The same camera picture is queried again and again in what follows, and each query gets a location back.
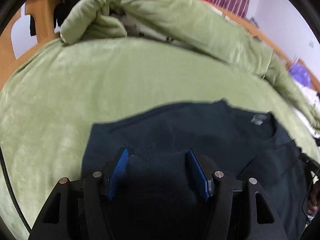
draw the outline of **green blanket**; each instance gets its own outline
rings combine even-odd
[[[126,37],[122,24],[106,16],[107,3],[207,55]],[[0,93],[0,145],[31,226],[59,178],[79,179],[92,123],[114,122],[171,102],[225,98],[231,106],[272,111],[297,145],[319,161],[312,137],[274,89],[286,85],[278,81],[285,72],[277,70],[272,52],[200,1],[82,0],[61,33],[64,42],[47,44]],[[281,79],[290,86],[286,77]],[[288,98],[309,111],[298,93]],[[27,239],[2,175],[0,194],[0,216],[19,240]]]

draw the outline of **wooden bed frame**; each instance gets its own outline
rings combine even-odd
[[[27,0],[25,14],[31,15],[35,19],[37,44],[31,49],[27,50],[19,58],[16,58],[13,52],[11,30],[13,24],[21,16],[21,9],[15,14],[10,23],[7,25],[4,32],[0,36],[0,91],[8,78],[19,66],[30,59],[39,48],[60,36],[59,33],[54,33],[53,28],[53,11],[60,2],[61,0]],[[250,33],[250,35],[259,38],[269,47],[271,47],[282,59],[287,62],[285,66],[286,69],[289,69],[289,67],[293,64],[287,55],[272,40],[270,40],[250,22],[238,17],[224,8],[216,6],[213,3],[210,4],[222,11],[231,20],[243,26]],[[307,68],[306,64],[301,59],[299,59],[298,62]],[[320,82],[309,69],[308,72],[310,74],[312,88],[320,92]]]

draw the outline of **black shirt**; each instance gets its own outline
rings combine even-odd
[[[115,234],[140,239],[200,239],[208,208],[186,165],[190,148],[214,160],[235,179],[255,177],[274,205],[289,239],[298,239],[310,172],[300,148],[271,113],[213,104],[173,104],[116,123],[94,124],[83,159],[83,177],[101,170],[120,147],[130,158],[109,210]]]

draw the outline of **purple object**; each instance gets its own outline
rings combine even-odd
[[[310,76],[307,69],[304,66],[300,65],[299,63],[293,64],[289,68],[289,74],[301,85],[311,88]]]

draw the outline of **silver bolt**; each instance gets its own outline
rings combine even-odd
[[[250,179],[249,179],[249,182],[250,182],[251,184],[255,185],[255,184],[257,184],[258,181],[257,181],[255,178],[250,178]]]
[[[61,179],[59,180],[59,183],[60,183],[60,184],[65,184],[65,183],[67,183],[67,181],[68,181],[67,178],[61,178]]]
[[[215,176],[218,177],[218,178],[222,178],[223,175],[224,175],[222,171],[216,171],[214,174],[215,174]]]
[[[101,177],[101,175],[102,175],[101,171],[95,171],[95,172],[93,173],[93,176],[94,176],[95,178],[99,178],[99,177]]]

